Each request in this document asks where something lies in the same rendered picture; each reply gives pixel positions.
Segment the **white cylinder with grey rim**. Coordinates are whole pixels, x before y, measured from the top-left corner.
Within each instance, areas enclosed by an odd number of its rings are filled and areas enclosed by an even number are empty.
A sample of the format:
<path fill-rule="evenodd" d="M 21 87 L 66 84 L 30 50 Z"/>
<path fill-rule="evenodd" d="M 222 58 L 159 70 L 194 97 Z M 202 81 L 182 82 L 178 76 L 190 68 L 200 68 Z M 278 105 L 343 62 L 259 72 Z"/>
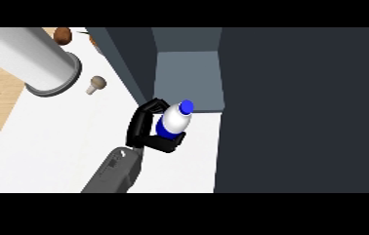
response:
<path fill-rule="evenodd" d="M 63 51 L 41 27 L 0 27 L 0 67 L 42 98 L 61 94 L 82 72 L 78 57 Z"/>

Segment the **beige mushroom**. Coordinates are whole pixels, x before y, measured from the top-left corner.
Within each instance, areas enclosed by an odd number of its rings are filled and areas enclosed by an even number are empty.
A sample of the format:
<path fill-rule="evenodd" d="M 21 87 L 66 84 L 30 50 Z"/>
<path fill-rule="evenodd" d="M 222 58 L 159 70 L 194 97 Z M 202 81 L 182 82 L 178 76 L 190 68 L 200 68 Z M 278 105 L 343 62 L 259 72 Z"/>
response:
<path fill-rule="evenodd" d="M 100 76 L 91 78 L 91 84 L 86 88 L 86 94 L 91 95 L 95 90 L 101 90 L 106 86 L 106 81 Z"/>

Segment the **dark grey cabinet door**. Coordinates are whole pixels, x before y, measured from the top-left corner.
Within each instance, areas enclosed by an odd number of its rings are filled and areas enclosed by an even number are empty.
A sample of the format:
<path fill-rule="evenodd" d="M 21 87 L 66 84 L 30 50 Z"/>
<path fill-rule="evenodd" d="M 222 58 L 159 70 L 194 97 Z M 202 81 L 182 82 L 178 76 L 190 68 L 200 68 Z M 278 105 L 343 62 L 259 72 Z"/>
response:
<path fill-rule="evenodd" d="M 227 28 L 215 191 L 369 192 L 369 28 Z"/>

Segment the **white blue water bottle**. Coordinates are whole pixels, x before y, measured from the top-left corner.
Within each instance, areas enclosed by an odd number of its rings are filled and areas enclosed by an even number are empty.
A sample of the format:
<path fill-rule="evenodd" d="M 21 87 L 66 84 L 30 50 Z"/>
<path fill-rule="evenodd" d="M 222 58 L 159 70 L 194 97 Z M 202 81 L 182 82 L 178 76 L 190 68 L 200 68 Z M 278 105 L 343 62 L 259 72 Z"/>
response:
<path fill-rule="evenodd" d="M 193 102 L 184 99 L 165 109 L 154 124 L 154 133 L 160 137 L 168 139 L 178 137 L 188 126 L 193 108 Z"/>

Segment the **brown potato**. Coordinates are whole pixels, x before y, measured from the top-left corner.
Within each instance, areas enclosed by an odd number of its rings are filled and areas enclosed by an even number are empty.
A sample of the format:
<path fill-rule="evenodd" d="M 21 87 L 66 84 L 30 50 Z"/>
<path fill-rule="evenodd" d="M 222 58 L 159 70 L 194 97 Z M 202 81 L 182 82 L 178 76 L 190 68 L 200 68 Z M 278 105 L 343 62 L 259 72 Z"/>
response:
<path fill-rule="evenodd" d="M 72 32 L 67 27 L 57 27 L 52 32 L 52 40 L 58 45 L 67 45 L 72 41 Z"/>

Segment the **dark grey cabinet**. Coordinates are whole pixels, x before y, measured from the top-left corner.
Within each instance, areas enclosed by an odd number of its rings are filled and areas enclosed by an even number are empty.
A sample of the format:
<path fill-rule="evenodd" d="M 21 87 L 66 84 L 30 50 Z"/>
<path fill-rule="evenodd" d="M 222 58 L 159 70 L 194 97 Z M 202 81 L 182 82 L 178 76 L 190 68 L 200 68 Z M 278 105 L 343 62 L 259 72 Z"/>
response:
<path fill-rule="evenodd" d="M 137 103 L 188 99 L 197 113 L 222 111 L 218 27 L 91 27 L 88 33 Z"/>

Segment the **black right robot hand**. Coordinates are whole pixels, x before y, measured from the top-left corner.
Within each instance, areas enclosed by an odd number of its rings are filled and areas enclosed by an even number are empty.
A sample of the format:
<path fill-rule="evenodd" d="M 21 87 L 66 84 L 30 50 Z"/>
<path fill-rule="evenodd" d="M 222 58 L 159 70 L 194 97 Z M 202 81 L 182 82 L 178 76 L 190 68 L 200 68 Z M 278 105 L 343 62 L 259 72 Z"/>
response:
<path fill-rule="evenodd" d="M 181 132 L 176 138 L 165 138 L 159 135 L 151 136 L 153 115 L 162 113 L 168 108 L 163 99 L 153 98 L 135 110 L 131 117 L 125 145 L 134 148 L 148 147 L 163 153 L 171 153 L 179 145 L 185 133 Z"/>

